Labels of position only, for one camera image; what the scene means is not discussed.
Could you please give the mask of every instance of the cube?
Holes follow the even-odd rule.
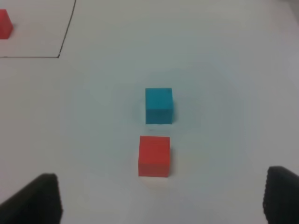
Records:
[[[140,136],[139,176],[168,177],[170,160],[169,137]]]
[[[5,9],[0,9],[0,39],[8,39],[14,27]]]
[[[172,88],[145,89],[145,123],[172,124]]]

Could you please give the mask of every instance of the red cube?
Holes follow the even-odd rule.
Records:
[[[6,9],[0,9],[0,39],[8,39],[13,29]]]
[[[168,177],[170,171],[170,138],[140,136],[139,176]]]

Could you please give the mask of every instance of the block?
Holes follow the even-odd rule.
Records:
[[[299,176],[284,167],[270,167],[263,211],[268,224],[298,224]]]
[[[139,176],[168,177],[170,171],[170,138],[140,136]]]
[[[172,124],[172,88],[145,89],[145,123]]]
[[[59,224],[62,205],[55,174],[43,174],[0,205],[0,224]]]
[[[0,39],[8,39],[13,29],[6,9],[0,9]]]

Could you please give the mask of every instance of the white table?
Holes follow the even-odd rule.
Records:
[[[59,177],[62,224],[266,223],[266,172],[299,174],[299,25],[276,0],[79,0],[59,59],[0,60],[0,202]],[[145,126],[144,89],[176,120]],[[140,135],[171,137],[138,178]]]

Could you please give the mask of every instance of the blue block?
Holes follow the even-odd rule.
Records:
[[[145,89],[145,123],[172,124],[172,88]]]

